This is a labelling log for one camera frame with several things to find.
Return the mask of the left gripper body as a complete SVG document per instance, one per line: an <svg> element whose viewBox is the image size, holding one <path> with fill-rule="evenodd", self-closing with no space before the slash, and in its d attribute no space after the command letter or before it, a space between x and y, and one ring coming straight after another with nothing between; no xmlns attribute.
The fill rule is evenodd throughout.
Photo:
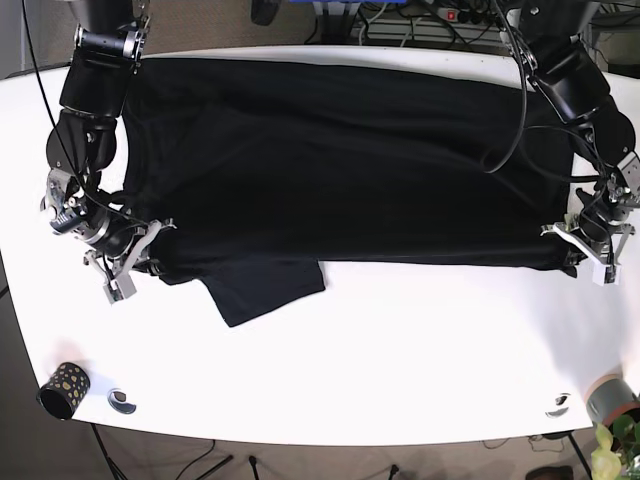
<svg viewBox="0 0 640 480"><path fill-rule="evenodd" d="M541 236L556 235L592 264L592 280L599 286L618 285L622 277L620 257L635 234L630 223L633 208L583 206L564 219L541 227Z"/></svg>

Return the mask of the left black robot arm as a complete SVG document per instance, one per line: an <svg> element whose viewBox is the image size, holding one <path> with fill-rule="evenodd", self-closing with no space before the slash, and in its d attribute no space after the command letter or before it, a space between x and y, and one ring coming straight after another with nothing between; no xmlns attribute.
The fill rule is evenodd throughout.
<svg viewBox="0 0 640 480"><path fill-rule="evenodd" d="M597 1L493 1L505 43L522 85L546 99L570 135L577 153L594 168L591 176L557 175L578 187L576 214L543 227L593 264L598 285L619 280L619 256L634 227L627 219L639 206L639 155L631 120L617 107L604 74L581 36L602 16Z"/></svg>

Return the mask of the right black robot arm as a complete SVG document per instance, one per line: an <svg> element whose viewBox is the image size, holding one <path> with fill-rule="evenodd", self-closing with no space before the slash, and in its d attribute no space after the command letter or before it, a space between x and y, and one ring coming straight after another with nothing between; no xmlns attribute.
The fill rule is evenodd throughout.
<svg viewBox="0 0 640 480"><path fill-rule="evenodd" d="M46 144L50 167L41 210L56 235L88 245L83 262L103 280L110 303L133 296L131 272L159 274L152 242L173 227L170 219L134 216L125 196L101 189L103 171L115 158L116 127L129 84L141 65L149 32L146 1L72 1L77 27L74 52L50 119Z"/></svg>

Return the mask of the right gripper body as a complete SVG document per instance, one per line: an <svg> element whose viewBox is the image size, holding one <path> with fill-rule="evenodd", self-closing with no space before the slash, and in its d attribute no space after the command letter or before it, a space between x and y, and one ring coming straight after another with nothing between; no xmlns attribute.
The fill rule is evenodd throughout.
<svg viewBox="0 0 640 480"><path fill-rule="evenodd" d="M172 218L153 220L148 225L131 220L105 218L100 228L84 242L91 247L84 264L102 278L103 291L110 304L129 299L137 290L133 271L159 275L159 262L150 255L150 246L160 233L176 229Z"/></svg>

